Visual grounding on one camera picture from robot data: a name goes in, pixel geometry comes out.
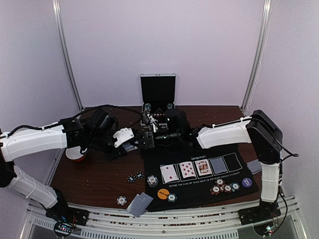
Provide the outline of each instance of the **brown tabletop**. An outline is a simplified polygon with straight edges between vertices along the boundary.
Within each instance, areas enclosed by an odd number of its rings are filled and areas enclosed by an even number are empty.
[[[142,107],[130,107],[140,110]],[[187,114],[191,127],[201,124],[219,124],[237,120],[243,116],[238,106],[178,106]],[[120,127],[129,126],[139,116],[120,109],[105,110],[119,119]],[[239,152],[244,161],[257,158],[251,144],[239,144]],[[112,162],[107,162],[103,153],[90,150],[82,162],[72,162],[65,154],[57,167],[51,186],[60,189],[70,203],[105,208],[123,208],[117,204],[119,196],[125,196],[128,203],[137,193],[145,192],[144,180],[128,183],[127,177],[143,171],[143,160],[140,151],[129,152],[129,155]],[[254,176],[261,189],[261,173]],[[220,206],[232,203],[253,201],[260,198],[260,191],[250,195],[203,206]]]

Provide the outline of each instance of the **orange round chip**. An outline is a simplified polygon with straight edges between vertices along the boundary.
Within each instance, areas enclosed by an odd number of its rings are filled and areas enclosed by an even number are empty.
[[[169,191],[165,188],[162,188],[158,191],[159,199],[166,200],[169,195]]]

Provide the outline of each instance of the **white wall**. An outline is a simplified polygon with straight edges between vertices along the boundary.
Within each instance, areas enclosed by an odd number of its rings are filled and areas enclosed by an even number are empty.
[[[284,188],[318,238],[319,1],[274,1],[249,113],[254,109],[263,109],[283,130],[284,145],[300,154],[284,163]]]
[[[0,127],[40,126],[77,113],[67,80],[51,0],[0,1]],[[39,181],[56,150],[16,160]],[[28,200],[0,189],[1,238],[16,239]]]
[[[240,105],[263,3],[62,0],[83,105],[141,105],[139,74],[173,72],[178,105]]]

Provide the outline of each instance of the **vertical metal post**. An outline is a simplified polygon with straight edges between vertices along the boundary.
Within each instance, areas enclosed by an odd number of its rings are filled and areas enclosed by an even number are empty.
[[[254,94],[254,89],[255,89],[258,73],[259,73],[260,60],[265,48],[265,44],[266,44],[265,41],[267,38],[267,33],[269,28],[271,3],[272,3],[272,0],[264,0],[264,9],[263,9],[263,15],[261,19],[255,59],[253,62],[251,73],[250,73],[249,82],[248,82],[248,86],[244,96],[243,104],[241,106],[241,109],[244,112],[244,114],[247,113],[248,106]]]
[[[71,84],[73,95],[74,95],[75,100],[76,100],[76,104],[77,104],[79,110],[81,111],[81,110],[83,110],[83,105],[82,105],[82,102],[80,99],[78,89],[76,87],[76,83],[74,80],[74,75],[73,75],[73,71],[72,71],[72,67],[71,67],[70,57],[69,57],[68,49],[66,46],[66,40],[65,40],[65,35],[64,35],[63,23],[62,23],[62,16],[61,16],[61,9],[60,9],[60,0],[52,0],[52,3],[53,3],[54,17],[55,17],[56,25],[57,25],[59,36],[60,36],[60,43],[61,43],[65,68],[66,68],[68,78],[69,78],[69,81]]]

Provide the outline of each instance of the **purple round chip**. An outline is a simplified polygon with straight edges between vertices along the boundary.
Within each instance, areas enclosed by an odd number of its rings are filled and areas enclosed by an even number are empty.
[[[250,188],[253,185],[253,181],[250,178],[244,178],[242,184],[245,188]]]

